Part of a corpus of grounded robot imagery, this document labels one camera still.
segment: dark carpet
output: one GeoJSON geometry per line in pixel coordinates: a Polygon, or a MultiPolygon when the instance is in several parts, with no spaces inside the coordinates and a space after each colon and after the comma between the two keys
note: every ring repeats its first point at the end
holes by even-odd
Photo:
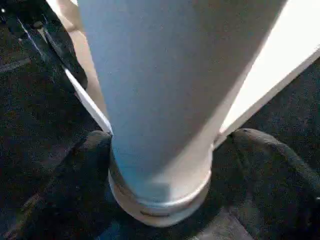
{"type": "Polygon", "coordinates": [[[69,150],[100,129],[46,74],[0,25],[0,234],[69,150]]]}

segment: white column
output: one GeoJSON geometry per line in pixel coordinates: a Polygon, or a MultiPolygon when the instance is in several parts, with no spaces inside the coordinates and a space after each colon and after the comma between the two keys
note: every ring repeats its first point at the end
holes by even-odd
{"type": "Polygon", "coordinates": [[[212,142],[284,2],[78,1],[129,214],[163,227],[204,200],[212,142]]]}

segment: white pole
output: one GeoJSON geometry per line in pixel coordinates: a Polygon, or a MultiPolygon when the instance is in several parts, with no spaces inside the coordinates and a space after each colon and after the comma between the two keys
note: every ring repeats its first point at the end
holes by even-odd
{"type": "Polygon", "coordinates": [[[169,226],[202,203],[213,139],[284,2],[78,1],[114,134],[110,185],[133,217],[169,226]]]}

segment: pole base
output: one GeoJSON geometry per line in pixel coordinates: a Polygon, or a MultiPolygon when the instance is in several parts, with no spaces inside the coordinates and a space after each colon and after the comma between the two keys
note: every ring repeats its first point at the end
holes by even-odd
{"type": "Polygon", "coordinates": [[[183,219],[189,217],[194,213],[205,200],[210,187],[210,175],[206,180],[206,183],[199,191],[196,197],[191,202],[184,204],[178,210],[167,213],[165,215],[159,215],[158,213],[152,214],[152,208],[150,206],[144,206],[137,202],[132,196],[128,196],[121,191],[121,188],[113,180],[110,170],[108,174],[109,184],[112,194],[117,203],[125,210],[129,215],[139,220],[140,222],[158,228],[165,228],[175,225],[183,219]]]}

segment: black floor mat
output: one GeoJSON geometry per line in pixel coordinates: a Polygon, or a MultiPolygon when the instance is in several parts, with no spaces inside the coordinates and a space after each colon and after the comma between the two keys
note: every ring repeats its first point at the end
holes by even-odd
{"type": "Polygon", "coordinates": [[[3,26],[0,69],[1,234],[10,224],[9,216],[37,191],[70,148],[100,128],[73,94],[47,80],[42,66],[28,60],[3,26]]]}

